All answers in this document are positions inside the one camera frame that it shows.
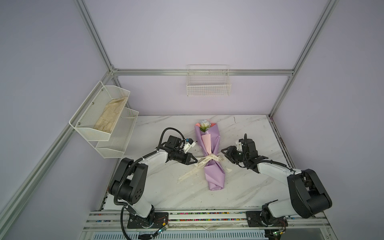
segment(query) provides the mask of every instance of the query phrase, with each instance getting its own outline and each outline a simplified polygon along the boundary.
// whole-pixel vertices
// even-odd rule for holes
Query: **purple wrapping paper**
[[[197,144],[203,150],[204,156],[207,156],[207,150],[201,139],[201,135],[211,134],[211,148],[214,155],[218,154],[220,133],[217,124],[210,127],[206,132],[200,130],[199,126],[195,125]],[[225,172],[221,164],[215,160],[209,160],[204,167],[205,179],[208,182],[209,190],[221,190],[224,188]]]

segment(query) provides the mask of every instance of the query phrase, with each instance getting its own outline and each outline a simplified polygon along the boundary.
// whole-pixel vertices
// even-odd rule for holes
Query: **white marble tabletop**
[[[266,115],[202,115],[202,116],[139,116],[125,157],[138,159],[150,153],[158,145],[161,132],[167,127],[181,131],[187,138],[196,140],[194,125],[209,119],[216,122],[220,130],[220,149],[235,145],[244,137],[253,139],[259,155],[287,164]],[[169,135],[180,137],[168,130]],[[190,149],[197,159],[203,157],[198,145]],[[194,165],[184,165],[176,161],[149,166],[143,196],[156,210],[198,210],[198,209],[258,209],[267,202],[289,197],[289,191],[273,178],[240,168],[219,153],[221,165],[232,171],[225,174],[224,189],[210,191],[205,180],[204,170],[182,182],[177,179],[189,172]],[[105,210],[120,210],[113,204],[111,195],[106,199]]]

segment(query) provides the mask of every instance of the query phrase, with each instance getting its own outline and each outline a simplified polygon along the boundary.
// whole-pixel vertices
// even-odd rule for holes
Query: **beige cloth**
[[[115,126],[119,114],[124,107],[124,103],[127,97],[113,99],[104,108],[103,113],[97,120],[93,129],[100,130],[107,133],[112,133],[113,127]]]

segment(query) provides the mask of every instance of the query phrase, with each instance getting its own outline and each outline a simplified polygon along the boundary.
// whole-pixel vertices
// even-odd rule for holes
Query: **white wire basket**
[[[229,65],[188,65],[188,96],[229,96]]]
[[[119,99],[122,97],[127,97],[124,106],[127,103],[129,91],[119,88],[117,86],[102,86],[97,95],[92,100],[92,103],[87,107],[83,115],[80,117],[79,121],[74,127],[74,129],[80,133],[80,135],[85,138],[87,141],[108,141],[111,137],[117,122],[112,128],[111,133],[103,132],[97,129],[94,129],[97,120],[104,111],[105,106],[112,101],[113,99]]]
[[[124,101],[125,106],[130,93],[128,90],[117,86],[105,86],[101,82],[99,82],[98,85],[99,84],[101,84],[102,87],[92,99],[92,102],[88,105],[83,115],[76,121],[77,113],[75,113],[70,119],[70,125],[95,148],[103,158],[121,158],[127,149],[139,112],[123,107],[110,133],[94,129],[106,105],[113,99],[126,97]]]

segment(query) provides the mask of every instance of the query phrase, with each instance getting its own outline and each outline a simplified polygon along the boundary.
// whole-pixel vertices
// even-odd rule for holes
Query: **bouquet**
[[[225,172],[216,155],[219,151],[220,133],[216,123],[202,120],[195,125],[197,144],[207,156],[199,164],[204,166],[205,179],[208,181],[209,190],[221,190],[224,188]]]

